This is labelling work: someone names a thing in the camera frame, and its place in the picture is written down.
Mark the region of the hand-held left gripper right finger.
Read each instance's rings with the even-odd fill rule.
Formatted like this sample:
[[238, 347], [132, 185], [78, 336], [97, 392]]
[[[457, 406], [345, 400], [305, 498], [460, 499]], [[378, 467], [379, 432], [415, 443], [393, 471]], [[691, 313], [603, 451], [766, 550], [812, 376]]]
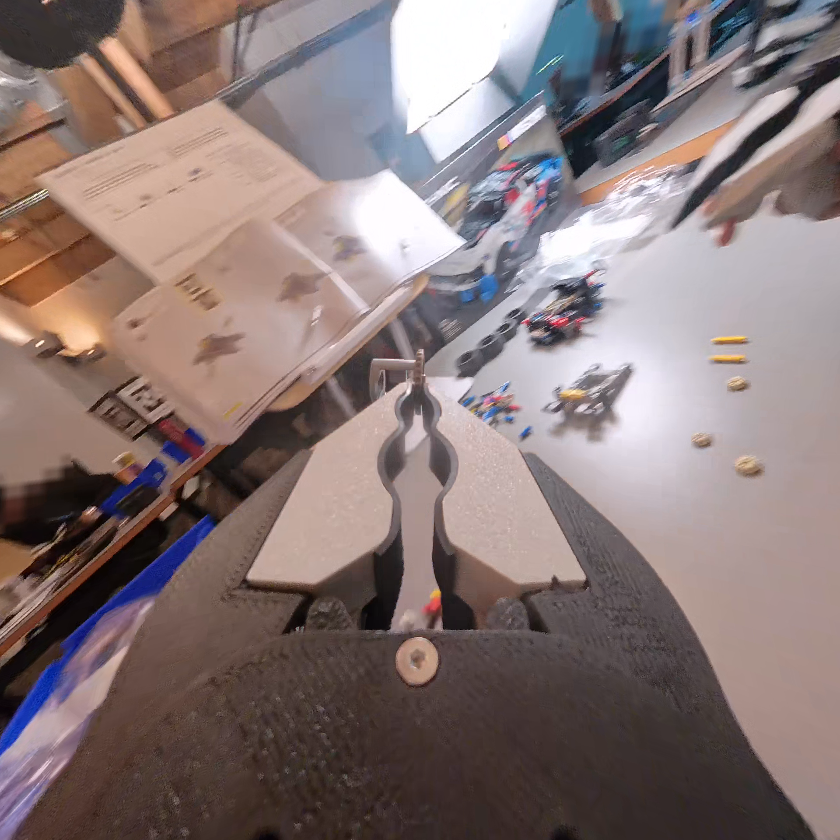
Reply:
[[586, 573], [522, 451], [434, 388], [423, 398], [439, 485], [433, 566], [442, 600], [585, 588]]

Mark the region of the pile of small lego connectors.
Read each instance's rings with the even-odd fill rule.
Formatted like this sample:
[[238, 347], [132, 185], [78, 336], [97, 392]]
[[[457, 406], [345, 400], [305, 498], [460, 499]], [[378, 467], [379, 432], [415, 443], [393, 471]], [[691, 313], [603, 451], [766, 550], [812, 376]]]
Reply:
[[512, 423], [522, 409], [510, 380], [490, 392], [463, 395], [458, 399], [458, 404], [488, 425]]

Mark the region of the grey lego gear piece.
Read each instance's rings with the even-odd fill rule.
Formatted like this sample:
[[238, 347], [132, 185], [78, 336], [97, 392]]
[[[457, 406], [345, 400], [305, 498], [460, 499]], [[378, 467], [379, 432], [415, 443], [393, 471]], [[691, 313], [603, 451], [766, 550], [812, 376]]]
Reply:
[[388, 390], [390, 374], [404, 374], [411, 390], [422, 391], [426, 386], [425, 355], [423, 350], [412, 358], [373, 358], [369, 371], [371, 402], [380, 399]]

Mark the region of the grey yellow lego subassembly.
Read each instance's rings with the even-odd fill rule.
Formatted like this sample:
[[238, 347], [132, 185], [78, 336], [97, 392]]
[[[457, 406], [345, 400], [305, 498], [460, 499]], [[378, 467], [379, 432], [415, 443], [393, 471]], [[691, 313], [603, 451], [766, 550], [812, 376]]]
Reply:
[[600, 417], [612, 410], [617, 395], [633, 372], [631, 364], [609, 370], [593, 364], [570, 384], [555, 387], [542, 411], [567, 417]]

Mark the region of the red black lego assembly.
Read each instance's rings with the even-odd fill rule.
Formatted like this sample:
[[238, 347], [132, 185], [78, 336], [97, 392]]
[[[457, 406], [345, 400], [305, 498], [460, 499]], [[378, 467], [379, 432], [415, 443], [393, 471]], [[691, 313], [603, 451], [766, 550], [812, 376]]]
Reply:
[[564, 277], [551, 286], [551, 296], [521, 323], [535, 344], [552, 345], [577, 337], [584, 325], [602, 309], [603, 270]]

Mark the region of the lego set box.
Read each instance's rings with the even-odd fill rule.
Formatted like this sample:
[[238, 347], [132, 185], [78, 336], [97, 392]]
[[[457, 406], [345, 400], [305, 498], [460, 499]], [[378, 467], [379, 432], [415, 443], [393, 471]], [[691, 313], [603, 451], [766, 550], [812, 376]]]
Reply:
[[430, 269], [427, 291], [459, 305], [506, 286], [572, 203], [572, 179], [566, 156], [545, 150], [499, 164], [459, 196], [450, 193], [440, 215], [463, 244]]

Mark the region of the orange-edged table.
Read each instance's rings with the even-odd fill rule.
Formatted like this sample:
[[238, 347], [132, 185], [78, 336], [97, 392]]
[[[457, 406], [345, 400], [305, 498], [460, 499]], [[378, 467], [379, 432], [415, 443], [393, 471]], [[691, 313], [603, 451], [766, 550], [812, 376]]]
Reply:
[[596, 163], [575, 179], [583, 205], [601, 202], [630, 175], [669, 165], [684, 165], [708, 153], [745, 108], [748, 94], [736, 89], [732, 73], [746, 57], [747, 43], [727, 47], [651, 113], [651, 123], [623, 157]]

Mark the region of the blue plastic container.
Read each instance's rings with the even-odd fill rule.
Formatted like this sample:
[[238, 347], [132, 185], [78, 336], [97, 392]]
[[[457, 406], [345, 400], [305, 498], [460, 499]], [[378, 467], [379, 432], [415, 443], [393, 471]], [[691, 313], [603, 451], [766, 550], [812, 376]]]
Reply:
[[3, 730], [1, 754], [11, 749], [40, 709], [53, 696], [73, 655], [90, 635], [104, 628], [106, 617], [127, 605], [155, 598], [214, 527], [210, 518], [199, 521], [63, 640], [59, 646], [61, 656], [43, 671]]

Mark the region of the clear plastic bags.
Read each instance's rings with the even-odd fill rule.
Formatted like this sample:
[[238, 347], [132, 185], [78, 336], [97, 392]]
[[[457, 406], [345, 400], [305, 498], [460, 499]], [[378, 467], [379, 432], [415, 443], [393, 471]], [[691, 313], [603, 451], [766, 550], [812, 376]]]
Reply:
[[642, 248], [669, 228], [698, 164], [647, 167], [623, 178], [601, 202], [544, 234], [518, 281], [547, 287], [605, 270], [622, 253]]

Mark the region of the black and white sign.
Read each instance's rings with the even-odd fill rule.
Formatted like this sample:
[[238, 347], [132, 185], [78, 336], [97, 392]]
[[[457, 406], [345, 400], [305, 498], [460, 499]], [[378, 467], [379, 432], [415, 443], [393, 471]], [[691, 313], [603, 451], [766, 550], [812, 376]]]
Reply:
[[136, 375], [104, 393], [89, 406], [87, 414], [123, 438], [135, 442], [159, 422], [172, 418], [175, 407], [151, 380], [144, 375]]

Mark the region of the open instruction booklet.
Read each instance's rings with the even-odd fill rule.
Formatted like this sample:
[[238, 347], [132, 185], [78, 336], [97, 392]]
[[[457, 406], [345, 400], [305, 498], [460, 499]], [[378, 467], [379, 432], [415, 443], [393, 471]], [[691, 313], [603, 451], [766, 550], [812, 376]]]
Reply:
[[324, 182], [217, 100], [37, 183], [154, 284], [112, 320], [114, 345], [218, 443], [464, 244], [393, 172]]

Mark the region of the cluttered wooden workbench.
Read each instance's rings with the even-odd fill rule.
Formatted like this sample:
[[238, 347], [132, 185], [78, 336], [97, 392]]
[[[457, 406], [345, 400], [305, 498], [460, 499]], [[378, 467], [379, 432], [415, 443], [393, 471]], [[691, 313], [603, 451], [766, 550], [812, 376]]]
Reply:
[[80, 587], [132, 541], [163, 519], [171, 508], [203, 518], [204, 509], [185, 495], [192, 480], [199, 480], [206, 467], [224, 450], [223, 444], [205, 444], [202, 437], [186, 430], [181, 444], [167, 441], [173, 452], [185, 453], [192, 440], [198, 456], [189, 456], [170, 476], [161, 458], [154, 458], [131, 482], [121, 484], [102, 504], [86, 509], [56, 537], [37, 549], [27, 569], [2, 587], [2, 593], [18, 601], [2, 615], [2, 662], [15, 656], [53, 613]]

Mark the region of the clear plastic bag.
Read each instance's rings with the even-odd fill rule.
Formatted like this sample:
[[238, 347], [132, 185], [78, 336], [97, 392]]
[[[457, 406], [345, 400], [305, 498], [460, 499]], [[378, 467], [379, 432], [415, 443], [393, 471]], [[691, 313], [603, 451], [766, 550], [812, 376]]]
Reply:
[[73, 757], [151, 610], [147, 595], [101, 610], [62, 646], [3, 733], [1, 838], [26, 816]]

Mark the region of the bright white panel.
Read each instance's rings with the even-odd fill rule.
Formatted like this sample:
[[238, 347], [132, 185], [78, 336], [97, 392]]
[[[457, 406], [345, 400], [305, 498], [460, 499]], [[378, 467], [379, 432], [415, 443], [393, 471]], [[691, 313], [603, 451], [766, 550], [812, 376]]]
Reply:
[[406, 133], [493, 79], [523, 93], [557, 1], [401, 1], [391, 20], [395, 113]]

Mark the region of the dark round object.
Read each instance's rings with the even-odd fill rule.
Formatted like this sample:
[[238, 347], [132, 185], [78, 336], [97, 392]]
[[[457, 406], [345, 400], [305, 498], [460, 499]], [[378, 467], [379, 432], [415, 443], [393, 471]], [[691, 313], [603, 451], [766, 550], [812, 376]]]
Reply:
[[124, 1], [2, 1], [1, 51], [41, 70], [66, 67], [119, 30]]

